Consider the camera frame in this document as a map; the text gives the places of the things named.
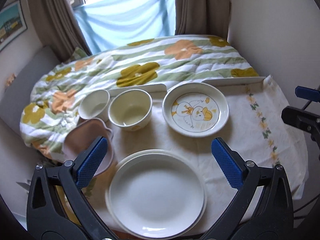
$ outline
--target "cartoon duck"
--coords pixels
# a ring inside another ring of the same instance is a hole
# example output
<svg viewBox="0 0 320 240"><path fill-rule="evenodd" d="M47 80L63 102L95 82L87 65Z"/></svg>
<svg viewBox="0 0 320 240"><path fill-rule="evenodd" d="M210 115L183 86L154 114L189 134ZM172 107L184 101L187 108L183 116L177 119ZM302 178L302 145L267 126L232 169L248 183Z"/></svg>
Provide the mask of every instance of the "cartoon duck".
<svg viewBox="0 0 320 240"><path fill-rule="evenodd" d="M177 114L178 116L183 117L183 120L186 124L190 125L193 128L192 120L195 121L210 121L212 119L212 112L208 110L207 107L199 106L200 103L203 103L203 100L194 100L191 102L181 102L180 104L175 101L173 103L174 106L177 105L177 109L174 112L171 112L171 115L174 116Z"/></svg>

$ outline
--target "white plate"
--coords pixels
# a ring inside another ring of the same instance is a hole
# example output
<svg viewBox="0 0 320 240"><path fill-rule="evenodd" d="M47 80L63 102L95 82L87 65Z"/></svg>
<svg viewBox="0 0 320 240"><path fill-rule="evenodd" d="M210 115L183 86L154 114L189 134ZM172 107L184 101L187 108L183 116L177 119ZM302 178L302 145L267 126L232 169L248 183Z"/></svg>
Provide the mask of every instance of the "white plate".
<svg viewBox="0 0 320 240"><path fill-rule="evenodd" d="M204 83L186 83L164 98L162 114L176 132L190 137L206 137L219 131L229 118L225 96Z"/></svg>
<svg viewBox="0 0 320 240"><path fill-rule="evenodd" d="M169 239L191 229L206 204L204 182L179 157L148 150L125 162L115 174L106 203L128 233Z"/></svg>

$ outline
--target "framed picture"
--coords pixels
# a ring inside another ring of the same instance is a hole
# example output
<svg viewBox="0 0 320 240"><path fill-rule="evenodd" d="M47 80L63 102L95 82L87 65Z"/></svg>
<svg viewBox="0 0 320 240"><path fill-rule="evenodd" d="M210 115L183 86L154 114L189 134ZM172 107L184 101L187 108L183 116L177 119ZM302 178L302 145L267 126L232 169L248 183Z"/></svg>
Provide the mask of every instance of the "framed picture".
<svg viewBox="0 0 320 240"><path fill-rule="evenodd" d="M0 51L27 29L20 0L0 11Z"/></svg>

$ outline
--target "pink plastic container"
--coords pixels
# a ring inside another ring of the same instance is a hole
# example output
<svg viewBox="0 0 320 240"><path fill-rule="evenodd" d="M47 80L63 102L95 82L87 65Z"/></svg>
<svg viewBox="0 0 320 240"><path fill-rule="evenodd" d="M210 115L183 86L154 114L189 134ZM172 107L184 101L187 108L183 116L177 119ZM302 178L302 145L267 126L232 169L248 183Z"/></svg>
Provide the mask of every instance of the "pink plastic container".
<svg viewBox="0 0 320 240"><path fill-rule="evenodd" d="M114 151L112 147L112 130L107 128L105 123L99 118L93 118L81 123L73 129L65 138L62 151L68 160L75 160L78 154L86 150L97 138L103 136L108 140L108 152L98 167L95 176L106 171L114 161Z"/></svg>

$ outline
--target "curtain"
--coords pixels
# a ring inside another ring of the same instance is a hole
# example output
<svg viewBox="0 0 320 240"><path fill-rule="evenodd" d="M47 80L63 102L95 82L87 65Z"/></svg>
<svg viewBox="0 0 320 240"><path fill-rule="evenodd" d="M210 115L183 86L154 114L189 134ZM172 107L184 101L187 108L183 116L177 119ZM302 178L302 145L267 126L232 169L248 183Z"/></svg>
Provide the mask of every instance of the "curtain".
<svg viewBox="0 0 320 240"><path fill-rule="evenodd" d="M31 19L43 45L49 45L61 61L76 47L91 54L68 0L28 0Z"/></svg>
<svg viewBox="0 0 320 240"><path fill-rule="evenodd" d="M227 39L230 0L175 0L175 34L209 34Z"/></svg>
<svg viewBox="0 0 320 240"><path fill-rule="evenodd" d="M102 0L74 13L94 54L175 31L175 0Z"/></svg>

